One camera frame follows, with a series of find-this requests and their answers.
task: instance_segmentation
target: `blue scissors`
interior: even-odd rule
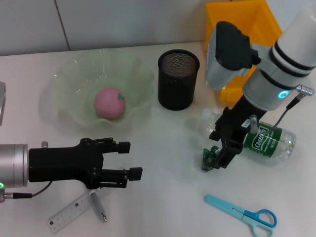
[[[256,227],[261,227],[265,230],[267,230],[270,233],[270,237],[274,236],[274,231],[272,228],[277,226],[277,217],[274,215],[273,212],[267,209],[260,210],[258,212],[250,212],[247,211],[239,206],[236,206],[234,204],[231,204],[227,201],[224,201],[222,199],[219,199],[218,197],[215,197],[213,195],[206,195],[205,196],[205,201],[212,205],[217,207],[218,209],[225,211],[226,213],[242,220],[246,224],[248,224],[251,227],[252,233],[255,237],[259,237],[256,233]],[[273,219],[274,223],[270,224],[268,222],[265,222],[259,218],[259,215],[261,213],[269,213]]]

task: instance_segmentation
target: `clear plastic ruler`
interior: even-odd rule
[[[96,193],[100,200],[109,195],[115,188],[96,189],[81,195],[69,205],[48,219],[48,226],[53,234],[60,231],[77,217],[91,208],[90,195]]]

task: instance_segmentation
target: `pink fruit toy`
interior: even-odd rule
[[[105,119],[116,119],[123,114],[125,98],[123,93],[114,87],[106,87],[94,98],[96,113]]]

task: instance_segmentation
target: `white table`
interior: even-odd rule
[[[182,48],[200,60],[194,103],[186,110],[173,112],[157,100],[158,58],[167,50]],[[87,211],[57,237],[224,237],[252,236],[243,222],[207,205],[206,194],[213,194],[245,209],[272,210],[278,218],[277,237],[315,236],[316,223],[316,97],[307,98],[289,111],[280,126],[297,135],[290,159],[274,166],[263,166],[237,156],[226,169],[205,173],[200,170],[205,144],[192,133],[188,122],[202,108],[222,110],[215,95],[204,83],[205,60],[200,42],[122,48],[138,54],[155,72],[155,99],[152,107],[134,119],[129,127],[87,132],[67,126],[54,117],[49,102],[50,82],[57,69],[79,55],[57,52],[0,58],[0,80],[7,85],[7,101],[0,143],[28,143],[40,147],[74,146],[80,138],[112,136],[130,141],[127,155],[106,155],[104,167],[141,166],[142,180],[129,182],[103,201],[109,222],[98,221]],[[285,108],[268,112],[263,121],[274,123]],[[36,192],[46,183],[29,183],[18,192]],[[52,236],[47,219],[84,192],[79,181],[53,182],[41,195],[26,200],[7,200],[0,205],[1,236]]]

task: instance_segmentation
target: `orange plastic bin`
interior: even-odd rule
[[[236,25],[244,35],[250,37],[250,43],[272,46],[282,31],[265,0],[244,0],[212,2],[206,4],[207,26],[205,52],[209,38],[217,22],[228,21]],[[252,67],[244,77],[234,78],[220,91],[220,100],[235,103],[242,96],[242,86],[254,72]]]

